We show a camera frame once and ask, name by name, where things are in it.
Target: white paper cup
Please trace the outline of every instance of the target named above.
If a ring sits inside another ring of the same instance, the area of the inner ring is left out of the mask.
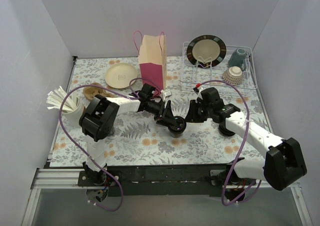
[[[76,98],[76,105],[77,108],[73,112],[62,111],[62,115],[66,117],[71,127],[80,127],[79,120],[85,108],[79,97]]]

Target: wooden bowl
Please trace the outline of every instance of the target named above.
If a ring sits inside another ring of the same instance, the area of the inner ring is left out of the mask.
[[[97,86],[101,86],[102,85],[98,82],[93,82],[91,83],[92,85],[97,85]],[[100,94],[103,97],[115,97],[114,94],[111,93],[107,93],[106,90],[102,89],[102,88],[98,88],[98,87],[86,87],[83,90],[83,94],[85,96],[85,98],[87,98],[89,101],[92,101],[92,99],[95,97],[95,95]]]

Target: table surface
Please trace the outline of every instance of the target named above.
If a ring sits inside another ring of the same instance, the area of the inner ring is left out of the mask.
[[[119,62],[134,65],[140,74],[136,57],[78,59],[72,74],[71,88],[93,82],[107,87],[105,72]],[[167,58],[167,89],[172,92],[172,111],[174,115],[185,117],[189,101],[197,95],[194,92],[181,91],[181,67],[182,57]],[[141,81],[133,85],[135,90],[141,87]],[[117,91],[125,95],[131,92],[130,89]],[[89,100],[84,97],[82,89],[78,90],[78,95],[87,106]],[[233,103],[246,111],[240,96],[230,94],[221,97],[226,104]],[[270,130],[257,90],[248,90],[245,100],[250,109],[250,120]],[[166,127],[156,125],[153,117],[148,112],[117,116],[114,122],[115,134],[104,140],[104,156],[107,157],[108,165],[227,163],[234,159],[242,141],[237,135],[222,136],[218,131],[218,125],[211,119],[202,124],[188,123],[182,137],[175,139],[169,135]],[[65,118],[63,123],[70,135],[86,148],[81,129],[70,127]],[[82,162],[86,161],[85,155],[67,138],[60,126],[54,140],[50,167],[81,167]],[[252,160],[263,159],[258,151],[247,143],[241,155]]]

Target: metal edge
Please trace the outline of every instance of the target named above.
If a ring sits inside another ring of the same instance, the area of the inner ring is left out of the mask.
[[[291,191],[292,191],[293,198],[294,198],[294,201],[296,204],[296,208],[297,208],[298,213],[300,215],[300,219],[302,221],[302,224],[306,225],[306,226],[313,225],[311,218],[310,218],[310,215],[309,215],[309,212],[308,212],[308,209],[307,209],[307,206],[306,206],[306,203],[305,203],[305,200],[304,200],[304,197],[301,192],[301,187],[292,187]]]
[[[35,212],[37,209],[37,204],[39,201],[41,189],[32,189],[29,197],[29,201],[25,210],[25,214],[22,220],[22,226],[32,225],[34,220]]]
[[[257,75],[256,75],[255,61],[254,61],[254,52],[253,52],[252,48],[248,47],[248,49],[250,50],[250,53],[251,53],[248,56],[249,66],[251,66],[251,68],[252,68],[251,75],[253,77],[253,81],[255,83],[256,89],[258,89],[258,82],[257,82]]]
[[[38,169],[34,180],[32,182],[32,189],[36,188],[59,188],[59,189],[66,189],[66,188],[101,188],[101,186],[97,187],[80,187],[78,186],[78,178],[79,173],[83,171],[82,168],[73,168],[73,169],[58,169],[58,168],[50,168],[50,169]],[[228,189],[232,189],[235,186],[227,186]],[[263,181],[260,185],[261,188],[271,188],[270,184]],[[288,187],[295,187],[299,188],[300,184],[298,182],[292,183]]]
[[[257,185],[258,185],[258,182],[259,182],[259,180],[257,180],[257,181],[256,181],[256,184],[253,185],[251,188],[256,188]],[[300,183],[294,182],[294,183],[292,183],[292,184],[290,184],[290,185],[288,186],[288,188],[293,188],[293,187],[294,187],[294,188],[299,188],[299,187],[300,187]],[[234,188],[237,188],[237,186],[236,186],[236,185],[229,185],[229,186],[227,186],[227,189],[234,189]],[[262,181],[259,188],[272,188],[272,186],[271,186],[268,182]]]

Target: black rimmed plate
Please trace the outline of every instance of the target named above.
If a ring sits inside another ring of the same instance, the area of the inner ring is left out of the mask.
[[[223,61],[227,53],[225,43],[216,36],[204,35],[190,42],[186,49],[188,60],[195,65],[198,61],[201,68],[216,66]]]

